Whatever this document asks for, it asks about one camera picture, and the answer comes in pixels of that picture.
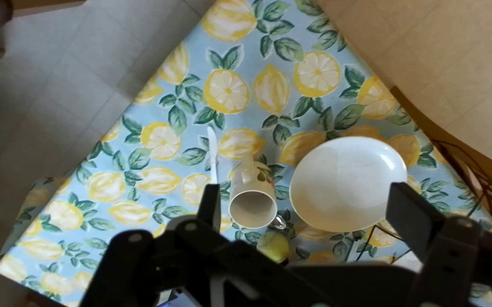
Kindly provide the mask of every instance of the tablecloth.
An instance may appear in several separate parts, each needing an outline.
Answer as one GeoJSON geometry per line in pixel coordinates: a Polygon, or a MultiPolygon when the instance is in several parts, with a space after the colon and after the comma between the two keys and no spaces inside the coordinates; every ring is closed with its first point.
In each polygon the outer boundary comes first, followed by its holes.
{"type": "MultiPolygon", "coordinates": [[[[219,143],[223,211],[236,158],[255,155],[270,167],[279,211],[294,231],[291,262],[393,262],[408,252],[386,221],[325,233],[291,211],[296,163],[340,136],[389,143],[408,184],[432,206],[492,228],[473,192],[313,0],[218,0],[47,204],[22,211],[27,230],[1,257],[0,274],[76,305],[110,237],[127,228],[160,235],[170,218],[197,209],[209,180],[206,124],[219,143]]],[[[262,235],[226,213],[221,231],[250,243],[262,235]]]]}

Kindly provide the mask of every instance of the white mug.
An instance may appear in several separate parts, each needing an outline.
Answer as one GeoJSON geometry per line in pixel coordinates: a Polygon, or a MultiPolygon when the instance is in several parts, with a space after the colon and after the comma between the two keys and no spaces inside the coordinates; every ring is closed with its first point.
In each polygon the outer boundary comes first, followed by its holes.
{"type": "Polygon", "coordinates": [[[267,226],[277,214],[275,189],[265,163],[245,156],[233,168],[229,216],[245,228],[267,226]]]}

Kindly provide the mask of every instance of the gray floor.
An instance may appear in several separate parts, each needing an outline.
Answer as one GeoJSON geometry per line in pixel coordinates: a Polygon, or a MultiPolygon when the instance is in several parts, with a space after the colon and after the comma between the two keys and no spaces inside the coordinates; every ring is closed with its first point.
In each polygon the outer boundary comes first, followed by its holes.
{"type": "MultiPolygon", "coordinates": [[[[64,174],[211,0],[86,0],[15,17],[0,59],[0,245],[37,177],[64,174]]],[[[0,278],[0,305],[23,291],[0,278]]]]}

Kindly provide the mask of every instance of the white plate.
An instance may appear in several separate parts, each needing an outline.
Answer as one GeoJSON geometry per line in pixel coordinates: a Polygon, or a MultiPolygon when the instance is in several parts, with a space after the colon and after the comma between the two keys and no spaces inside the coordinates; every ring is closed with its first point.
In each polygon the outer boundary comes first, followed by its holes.
{"type": "Polygon", "coordinates": [[[407,168],[389,145],[362,136],[337,138],[311,150],[291,179],[298,216],[325,231],[352,231],[384,218],[391,182],[407,168]]]}

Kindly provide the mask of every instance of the lemon pattern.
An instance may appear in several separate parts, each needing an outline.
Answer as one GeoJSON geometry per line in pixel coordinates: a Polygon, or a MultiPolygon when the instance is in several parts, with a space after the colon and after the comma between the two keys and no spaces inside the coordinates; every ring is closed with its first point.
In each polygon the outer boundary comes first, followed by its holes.
{"type": "Polygon", "coordinates": [[[218,138],[221,233],[229,240],[262,238],[264,230],[241,228],[226,211],[228,175],[240,158],[253,156],[272,174],[292,233],[291,262],[403,255],[407,245],[386,221],[328,233],[292,213],[294,167],[340,136],[386,141],[403,156],[410,185],[434,208],[470,213],[492,230],[492,218],[473,206],[475,194],[381,78],[347,49],[315,0],[216,0],[73,174],[59,187],[37,182],[0,274],[78,303],[115,233],[144,228],[160,237],[172,218],[197,211],[214,150],[206,126],[218,138]]]}

